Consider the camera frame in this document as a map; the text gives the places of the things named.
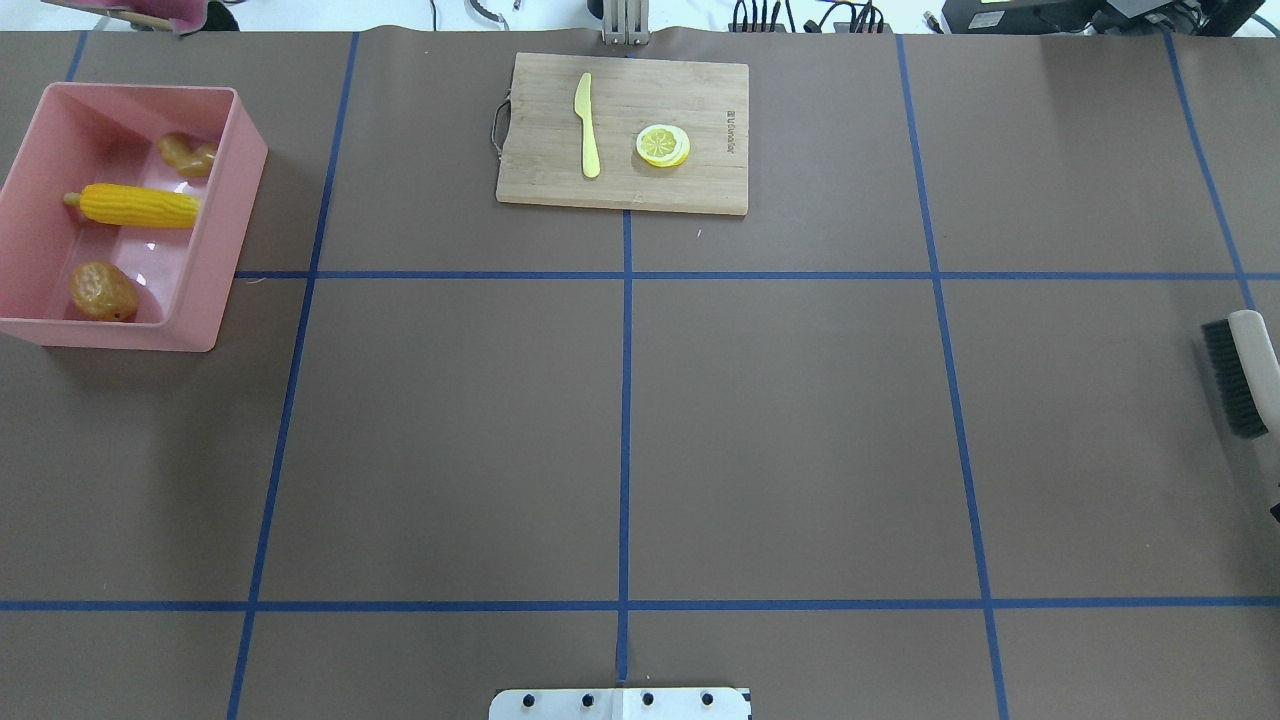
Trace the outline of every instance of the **lemon slice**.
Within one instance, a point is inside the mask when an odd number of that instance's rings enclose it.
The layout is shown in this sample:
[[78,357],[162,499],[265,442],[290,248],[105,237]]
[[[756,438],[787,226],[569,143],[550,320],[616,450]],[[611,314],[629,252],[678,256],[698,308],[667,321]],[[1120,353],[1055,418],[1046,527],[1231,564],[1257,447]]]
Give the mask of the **lemon slice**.
[[649,126],[636,135],[636,155],[655,168],[673,168],[689,158],[689,133],[676,126]]

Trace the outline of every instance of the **wooden cutting board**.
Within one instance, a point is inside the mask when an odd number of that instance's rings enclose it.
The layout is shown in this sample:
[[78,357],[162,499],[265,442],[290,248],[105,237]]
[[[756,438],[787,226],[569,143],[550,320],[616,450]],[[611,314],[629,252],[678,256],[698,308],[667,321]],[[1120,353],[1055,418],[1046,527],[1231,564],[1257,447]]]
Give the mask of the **wooden cutting board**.
[[[600,176],[582,177],[573,92],[591,73]],[[575,208],[746,214],[748,67],[520,53],[498,200]],[[635,152],[646,126],[689,133],[689,159],[654,168]]]

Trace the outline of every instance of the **white metal plate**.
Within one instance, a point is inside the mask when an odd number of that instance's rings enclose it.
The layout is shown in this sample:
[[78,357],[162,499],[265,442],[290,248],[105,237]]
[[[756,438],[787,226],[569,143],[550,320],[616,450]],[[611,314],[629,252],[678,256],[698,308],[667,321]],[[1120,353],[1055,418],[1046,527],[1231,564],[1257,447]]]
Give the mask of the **white metal plate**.
[[737,688],[512,689],[493,698],[489,720],[750,720],[750,697]]

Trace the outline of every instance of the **pink box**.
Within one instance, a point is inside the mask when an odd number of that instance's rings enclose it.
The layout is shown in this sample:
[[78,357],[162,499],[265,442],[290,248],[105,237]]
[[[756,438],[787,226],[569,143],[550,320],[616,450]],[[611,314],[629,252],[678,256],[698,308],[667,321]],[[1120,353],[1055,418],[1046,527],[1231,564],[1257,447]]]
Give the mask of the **pink box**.
[[[170,132],[218,142],[207,178],[164,164],[155,141]],[[40,345],[210,350],[265,163],[266,143],[229,87],[50,85],[0,190],[0,332]],[[204,205],[191,229],[102,225],[63,205],[93,182]],[[138,284],[133,320],[90,320],[72,304],[70,273],[88,260]]]

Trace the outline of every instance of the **yellow corn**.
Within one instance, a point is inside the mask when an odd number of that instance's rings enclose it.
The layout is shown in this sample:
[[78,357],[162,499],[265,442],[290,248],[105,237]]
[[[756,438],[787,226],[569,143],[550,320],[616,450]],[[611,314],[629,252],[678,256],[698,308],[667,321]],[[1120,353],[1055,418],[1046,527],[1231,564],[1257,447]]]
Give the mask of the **yellow corn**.
[[200,211],[200,199],[192,195],[106,182],[68,192],[63,202],[79,208],[91,220],[145,228],[189,228]]

